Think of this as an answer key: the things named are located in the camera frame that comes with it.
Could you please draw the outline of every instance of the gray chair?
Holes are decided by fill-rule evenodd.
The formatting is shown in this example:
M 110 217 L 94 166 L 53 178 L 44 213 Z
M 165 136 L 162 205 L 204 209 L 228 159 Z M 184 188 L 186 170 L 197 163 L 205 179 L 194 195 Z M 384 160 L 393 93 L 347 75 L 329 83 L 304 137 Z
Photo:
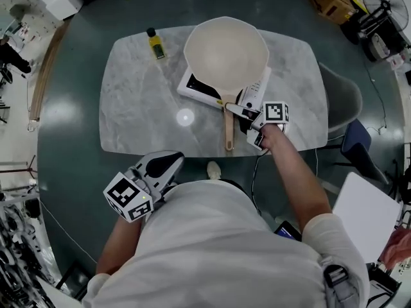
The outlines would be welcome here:
M 326 88 L 328 106 L 328 133 L 354 121 L 361 113 L 362 96 L 355 82 L 333 72 L 319 63 Z

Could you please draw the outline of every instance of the black device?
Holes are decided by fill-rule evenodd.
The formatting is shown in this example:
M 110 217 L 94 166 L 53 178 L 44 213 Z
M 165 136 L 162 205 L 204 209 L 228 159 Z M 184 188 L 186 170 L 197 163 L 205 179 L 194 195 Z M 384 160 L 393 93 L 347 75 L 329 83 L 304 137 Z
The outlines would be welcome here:
M 274 232 L 275 234 L 288 238 L 295 239 L 298 242 L 301 242 L 301 234 L 296 230 L 288 221 L 284 221 Z

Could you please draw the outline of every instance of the gray marble tabletop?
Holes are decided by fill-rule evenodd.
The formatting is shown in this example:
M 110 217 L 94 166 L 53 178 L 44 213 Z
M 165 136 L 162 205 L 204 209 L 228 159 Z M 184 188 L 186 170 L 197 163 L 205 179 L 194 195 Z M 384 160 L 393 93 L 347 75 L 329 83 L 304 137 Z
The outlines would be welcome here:
M 194 26 L 157 30 L 166 58 L 155 60 L 146 33 L 116 41 L 110 52 L 100 94 L 100 141 L 105 151 L 144 155 L 176 150 L 186 157 L 240 157 L 258 155 L 247 144 L 238 121 L 234 150 L 224 149 L 221 110 L 186 98 L 177 86 L 187 68 L 183 48 Z M 264 100 L 285 101 L 290 107 L 288 138 L 299 150 L 327 143 L 326 93 L 317 60 L 306 42 L 260 31 L 270 50 L 272 68 Z M 177 113 L 194 113 L 181 126 Z

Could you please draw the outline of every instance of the green floor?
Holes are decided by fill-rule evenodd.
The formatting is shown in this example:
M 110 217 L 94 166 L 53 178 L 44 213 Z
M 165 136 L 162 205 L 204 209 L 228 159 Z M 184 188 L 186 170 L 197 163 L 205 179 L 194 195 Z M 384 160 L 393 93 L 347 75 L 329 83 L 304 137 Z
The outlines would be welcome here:
M 383 125 L 383 110 L 358 46 L 349 43 L 335 24 L 318 16 L 308 0 L 98 0 L 84 6 L 72 20 L 48 81 L 39 131 L 39 184 L 42 201 L 68 234 L 97 260 L 117 215 L 102 190 L 118 171 L 139 159 L 104 152 L 100 147 L 98 111 L 101 79 L 113 43 L 148 27 L 194 25 L 228 15 L 262 30 L 308 42 L 319 62 L 354 80 L 363 95 L 360 120 Z M 372 135 L 371 156 L 382 170 L 403 164 L 403 115 L 395 78 L 388 65 L 366 63 L 381 92 L 388 131 Z M 302 152 L 315 170 L 314 151 Z M 341 186 L 348 167 L 338 151 L 319 151 L 319 176 Z M 248 192 L 255 157 L 221 158 L 223 176 Z M 207 160 L 186 160 L 179 181 L 204 179 Z M 256 199 L 273 217 L 290 215 L 284 191 L 270 157 L 261 160 Z M 78 260 L 91 273 L 95 263 L 64 234 L 46 213 L 48 236 L 62 272 Z

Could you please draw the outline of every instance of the forearm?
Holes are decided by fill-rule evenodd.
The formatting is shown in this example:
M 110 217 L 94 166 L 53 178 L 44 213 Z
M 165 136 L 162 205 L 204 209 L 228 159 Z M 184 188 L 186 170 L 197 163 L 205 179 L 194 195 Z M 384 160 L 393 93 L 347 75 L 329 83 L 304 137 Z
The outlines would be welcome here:
M 141 219 L 128 223 L 119 217 L 98 259 L 96 274 L 112 275 L 134 256 L 141 233 Z
M 293 144 L 275 126 L 271 129 L 270 151 L 302 231 L 312 218 L 331 213 L 326 192 Z

